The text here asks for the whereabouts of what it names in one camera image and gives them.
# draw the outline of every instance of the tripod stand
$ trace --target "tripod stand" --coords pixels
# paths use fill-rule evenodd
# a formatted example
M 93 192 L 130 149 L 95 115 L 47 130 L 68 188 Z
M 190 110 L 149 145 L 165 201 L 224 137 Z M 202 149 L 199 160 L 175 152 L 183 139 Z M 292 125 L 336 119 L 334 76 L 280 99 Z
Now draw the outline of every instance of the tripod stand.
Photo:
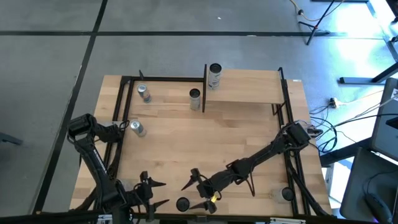
M 323 13 L 323 15 L 321 16 L 321 18 L 319 19 L 319 21 L 317 22 L 317 24 L 316 24 L 315 26 L 313 26 L 313 25 L 311 25 L 311 24 L 307 24 L 307 23 L 305 23 L 305 22 L 301 22 L 301 21 L 298 22 L 299 24 L 303 24 L 303 25 L 306 25 L 306 26 L 312 28 L 311 36 L 310 36 L 310 38 L 308 39 L 308 41 L 307 41 L 307 43 L 306 43 L 307 45 L 310 45 L 310 42 L 311 42 L 311 40 L 312 40 L 312 37 L 315 35 L 315 32 L 317 31 L 319 24 L 321 23 L 322 19 L 326 16 L 326 14 L 328 13 L 329 9 L 331 8 L 331 5 L 333 5 L 333 3 L 335 3 L 335 1 L 336 1 L 336 0 L 332 0 L 332 2 L 330 3 L 330 5 L 328 6 L 328 8 L 327 8 L 326 11 Z M 299 14 L 299 15 L 301 15 L 302 13 L 304 13 L 304 11 L 303 11 L 302 9 L 298 11 L 298 14 Z

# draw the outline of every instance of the metal stand leg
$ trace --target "metal stand leg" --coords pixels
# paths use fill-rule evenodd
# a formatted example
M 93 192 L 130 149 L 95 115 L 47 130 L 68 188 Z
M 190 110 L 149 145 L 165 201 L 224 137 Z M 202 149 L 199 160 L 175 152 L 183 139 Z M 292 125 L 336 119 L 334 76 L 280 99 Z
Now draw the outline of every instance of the metal stand leg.
M 13 143 L 16 145 L 21 145 L 22 144 L 22 140 L 18 139 L 18 138 L 14 138 L 8 134 L 4 134 L 4 133 L 0 133 L 0 141 L 2 142 L 9 142 L 9 143 Z
M 308 27 L 311 27 L 311 28 L 312 28 L 311 36 L 310 36 L 310 38 L 308 39 L 308 41 L 307 41 L 307 43 L 306 43 L 307 45 L 310 45 L 310 42 L 311 42 L 311 40 L 312 40 L 312 37 L 315 35 L 315 32 L 317 31 L 319 24 L 321 23 L 322 19 L 326 16 L 326 14 L 328 13 L 329 9 L 331 8 L 331 5 L 333 5 L 333 3 L 335 3 L 335 1 L 336 1 L 336 0 L 332 0 L 332 2 L 330 3 L 330 5 L 328 6 L 328 8 L 327 8 L 326 11 L 323 13 L 323 15 L 321 16 L 321 18 L 319 19 L 319 21 L 317 22 L 317 24 L 316 24 L 315 26 L 313 26 L 313 25 L 311 25 L 311 24 L 307 24 L 307 23 L 305 23 L 305 22 L 301 22 L 301 21 L 298 22 L 299 24 L 303 24 L 303 25 L 305 25 L 305 26 L 308 26 Z
M 371 138 L 367 138 L 357 143 L 346 146 L 342 149 L 329 152 L 328 154 L 319 157 L 321 161 L 321 166 L 326 167 L 334 162 L 353 157 L 356 155 L 358 149 L 369 149 L 370 145 Z
M 356 78 L 341 77 L 341 84 L 368 84 L 368 85 L 384 85 L 384 81 L 398 72 L 398 62 L 385 69 L 374 78 Z

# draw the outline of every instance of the wooden shelf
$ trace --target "wooden shelf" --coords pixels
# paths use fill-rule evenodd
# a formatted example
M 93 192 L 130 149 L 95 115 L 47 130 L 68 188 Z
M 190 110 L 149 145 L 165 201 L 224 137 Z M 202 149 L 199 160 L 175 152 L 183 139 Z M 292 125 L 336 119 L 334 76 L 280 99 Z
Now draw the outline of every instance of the wooden shelf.
M 211 90 L 208 85 L 206 86 L 206 102 L 275 104 L 284 102 L 278 71 L 227 69 L 222 71 L 217 90 Z

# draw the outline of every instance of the gray floor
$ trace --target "gray floor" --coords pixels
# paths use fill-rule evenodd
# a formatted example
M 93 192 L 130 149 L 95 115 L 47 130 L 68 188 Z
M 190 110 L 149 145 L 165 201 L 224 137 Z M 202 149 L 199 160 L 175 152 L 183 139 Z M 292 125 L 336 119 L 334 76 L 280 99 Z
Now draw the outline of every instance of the gray floor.
M 308 17 L 320 16 L 328 5 L 297 3 Z M 0 30 L 92 30 L 100 4 L 3 0 Z M 203 64 L 211 62 L 225 68 L 283 67 L 287 78 L 303 81 L 310 108 L 330 97 L 351 101 L 380 90 L 337 82 L 341 76 L 373 77 L 394 63 L 367 6 L 344 3 L 321 29 L 362 38 L 316 37 L 306 46 L 301 37 L 98 37 L 73 116 L 94 111 L 104 75 L 138 75 L 141 69 L 145 75 L 200 77 Z M 297 32 L 300 27 L 289 0 L 117 0 L 109 1 L 100 30 Z M 21 147 L 0 144 L 0 216 L 29 212 L 87 43 L 87 37 L 0 37 L 0 131 L 25 141 Z M 328 120 L 337 123 L 364 109 L 342 107 L 330 111 Z M 341 130 L 360 140 L 370 136 L 372 122 Z M 338 147 L 350 143 L 341 137 Z M 67 210 L 77 172 L 78 155 L 65 143 L 45 211 Z

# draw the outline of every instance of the wood grain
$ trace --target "wood grain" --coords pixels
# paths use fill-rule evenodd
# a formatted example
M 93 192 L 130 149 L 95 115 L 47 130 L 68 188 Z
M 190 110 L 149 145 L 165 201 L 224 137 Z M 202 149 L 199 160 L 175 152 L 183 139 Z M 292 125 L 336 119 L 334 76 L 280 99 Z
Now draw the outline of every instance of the wood grain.
M 112 118 L 120 78 L 104 77 L 95 110 L 99 121 L 110 121 Z M 148 86 L 152 95 L 150 104 L 145 104 L 139 97 L 136 91 L 139 83 Z M 309 120 L 301 82 L 289 80 L 288 84 L 294 118 Z M 128 190 L 137 183 L 143 170 L 147 170 L 154 180 L 167 183 L 166 186 L 154 188 L 152 202 L 170 199 L 158 208 L 158 213 L 179 214 L 175 208 L 179 197 L 188 198 L 192 205 L 203 201 L 194 185 L 180 190 L 189 180 L 190 169 L 199 168 L 203 175 L 209 177 L 225 169 L 225 165 L 235 159 L 262 149 L 279 130 L 270 104 L 208 101 L 205 113 L 192 111 L 189 108 L 189 90 L 197 88 L 202 91 L 201 87 L 201 83 L 185 82 L 134 84 L 129 119 L 138 119 L 146 128 L 147 135 L 139 138 L 130 129 L 126 131 L 118 178 Z M 103 154 L 105 144 L 99 142 L 96 146 Z M 304 149 L 302 163 L 307 187 L 330 213 L 317 150 L 311 147 Z M 272 190 L 287 186 L 282 155 L 259 165 L 253 177 L 256 196 L 251 196 L 245 183 L 232 184 L 222 191 L 223 199 L 216 203 L 216 214 L 292 216 L 289 203 L 277 203 L 271 197 Z M 70 207 L 79 206 L 94 187 L 95 183 L 82 162 Z M 297 199 L 301 205 L 299 193 Z M 189 210 L 188 213 L 205 212 Z
M 206 101 L 284 102 L 278 71 L 226 69 L 221 73 L 217 90 L 211 90 L 207 86 Z

